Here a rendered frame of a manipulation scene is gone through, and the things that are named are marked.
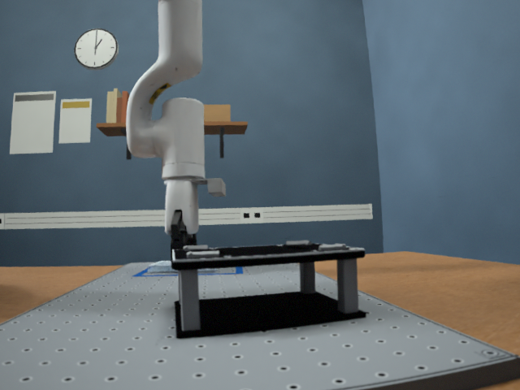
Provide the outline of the black raised platform with grey legs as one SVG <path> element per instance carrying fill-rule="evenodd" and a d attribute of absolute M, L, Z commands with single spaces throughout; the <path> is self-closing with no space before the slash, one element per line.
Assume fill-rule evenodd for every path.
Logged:
<path fill-rule="evenodd" d="M 179 283 L 179 300 L 175 301 L 177 339 L 261 332 L 366 317 L 366 312 L 358 309 L 357 263 L 357 258 L 365 257 L 365 249 L 295 240 L 286 241 L 286 245 L 227 248 L 186 245 L 184 249 L 173 249 L 172 256 Z M 334 260 L 337 260 L 338 301 L 315 291 L 314 262 Z M 200 269 L 292 263 L 300 263 L 299 292 L 199 300 Z"/>

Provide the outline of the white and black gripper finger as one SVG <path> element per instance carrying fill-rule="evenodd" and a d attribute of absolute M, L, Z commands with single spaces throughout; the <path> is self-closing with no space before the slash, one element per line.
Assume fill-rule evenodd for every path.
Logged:
<path fill-rule="evenodd" d="M 196 234 L 188 234 L 187 245 L 197 245 Z"/>
<path fill-rule="evenodd" d="M 182 210 L 175 210 L 173 219 L 171 221 L 171 268 L 173 269 L 173 249 L 184 249 L 187 245 L 188 233 L 185 230 L 180 230 L 180 222 L 182 219 Z M 183 238 L 184 237 L 184 238 Z"/>

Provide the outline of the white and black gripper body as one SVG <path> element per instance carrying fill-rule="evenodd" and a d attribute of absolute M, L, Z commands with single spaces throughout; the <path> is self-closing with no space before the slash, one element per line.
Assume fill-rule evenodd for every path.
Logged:
<path fill-rule="evenodd" d="M 188 234 L 198 231 L 198 194 L 197 186 L 200 181 L 188 179 L 166 180 L 167 186 L 166 205 L 165 205 L 165 233 L 171 235 L 171 221 L 176 210 L 182 210 L 180 230 L 185 230 Z"/>

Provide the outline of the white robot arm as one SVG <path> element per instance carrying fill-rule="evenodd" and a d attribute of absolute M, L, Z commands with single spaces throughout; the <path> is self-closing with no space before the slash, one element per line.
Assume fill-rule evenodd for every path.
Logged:
<path fill-rule="evenodd" d="M 152 120 L 158 97 L 202 69 L 202 0 L 158 0 L 158 44 L 157 62 L 137 81 L 128 99 L 129 151 L 137 158 L 162 157 L 163 180 L 208 183 L 209 194 L 225 197 L 222 179 L 205 179 L 203 104 L 172 98 L 162 104 L 161 119 Z"/>

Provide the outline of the blue tape outline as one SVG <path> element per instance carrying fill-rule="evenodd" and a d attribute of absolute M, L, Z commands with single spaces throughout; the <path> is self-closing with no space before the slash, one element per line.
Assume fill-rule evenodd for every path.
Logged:
<path fill-rule="evenodd" d="M 146 270 L 148 270 L 148 268 L 135 274 L 134 276 L 141 276 L 146 273 Z M 229 274 L 243 274 L 242 267 L 236 267 L 236 273 L 221 273 L 220 275 L 229 275 Z M 162 276 L 176 276 L 176 275 L 162 275 Z"/>

